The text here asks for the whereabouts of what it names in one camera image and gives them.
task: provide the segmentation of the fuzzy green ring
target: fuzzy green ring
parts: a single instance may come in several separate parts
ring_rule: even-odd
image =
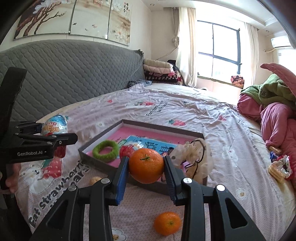
[[[99,152],[103,150],[105,147],[112,147],[112,151],[105,155],[99,154]],[[118,156],[118,153],[119,153],[118,144],[115,141],[110,141],[110,140],[105,140],[101,142],[93,149],[93,157],[103,162],[113,161]]]

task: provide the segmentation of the green sweater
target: green sweater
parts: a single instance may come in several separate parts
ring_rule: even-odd
[[[269,76],[261,85],[252,85],[242,90],[241,94],[251,96],[258,104],[265,107],[271,103],[280,102],[296,110],[296,97],[276,74]]]

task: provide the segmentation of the silver screw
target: silver screw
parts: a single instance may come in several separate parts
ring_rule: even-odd
[[[68,187],[68,190],[69,190],[70,192],[73,192],[73,191],[76,190],[76,186],[75,186],[75,185],[71,185],[70,187]]]
[[[217,190],[223,192],[225,190],[225,187],[221,184],[217,185]]]
[[[186,177],[186,178],[183,179],[183,182],[185,182],[185,183],[192,183],[192,179]]]
[[[101,183],[103,183],[103,184],[107,184],[107,183],[109,183],[110,182],[110,179],[109,178],[103,178],[102,180],[101,180]]]

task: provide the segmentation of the beige curtain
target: beige curtain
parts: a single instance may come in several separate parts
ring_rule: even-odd
[[[179,46],[179,26],[180,26],[180,20],[179,20],[179,8],[173,7],[173,23],[175,27],[175,33],[174,38],[172,39],[174,45],[176,47]]]
[[[247,35],[246,40],[246,59],[243,64],[245,64],[245,74],[244,88],[247,88],[255,84],[256,73],[259,63],[259,40],[258,40],[258,29],[249,23],[245,23],[245,32]]]
[[[180,33],[179,49],[176,66],[184,78],[187,86],[197,85],[197,30],[196,9],[179,8]]]

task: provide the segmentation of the gray quilted headboard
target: gray quilted headboard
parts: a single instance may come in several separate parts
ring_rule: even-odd
[[[141,51],[81,40],[38,41],[0,52],[0,83],[11,66],[28,70],[12,111],[14,121],[36,121],[145,78]]]

